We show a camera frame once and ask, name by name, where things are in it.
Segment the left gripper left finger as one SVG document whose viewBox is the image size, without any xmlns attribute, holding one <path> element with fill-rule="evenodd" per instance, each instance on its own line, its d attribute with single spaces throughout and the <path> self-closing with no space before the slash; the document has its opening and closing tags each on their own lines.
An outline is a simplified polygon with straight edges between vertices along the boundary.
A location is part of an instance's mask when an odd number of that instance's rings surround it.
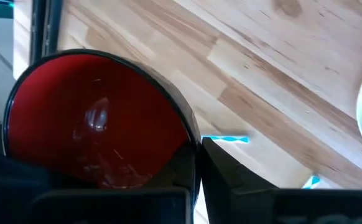
<svg viewBox="0 0 362 224">
<path fill-rule="evenodd" d="M 29 223 L 191 223 L 198 194 L 197 145 L 185 142 L 140 187 L 47 192 L 31 206 Z"/>
</svg>

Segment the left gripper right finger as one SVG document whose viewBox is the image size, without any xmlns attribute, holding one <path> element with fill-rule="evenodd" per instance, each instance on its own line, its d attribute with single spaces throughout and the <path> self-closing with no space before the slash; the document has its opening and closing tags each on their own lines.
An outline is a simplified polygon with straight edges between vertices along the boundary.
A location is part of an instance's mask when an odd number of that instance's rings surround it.
<svg viewBox="0 0 362 224">
<path fill-rule="evenodd" d="M 277 187 L 260 177 L 210 138 L 203 138 L 198 156 L 210 223 L 272 222 Z"/>
</svg>

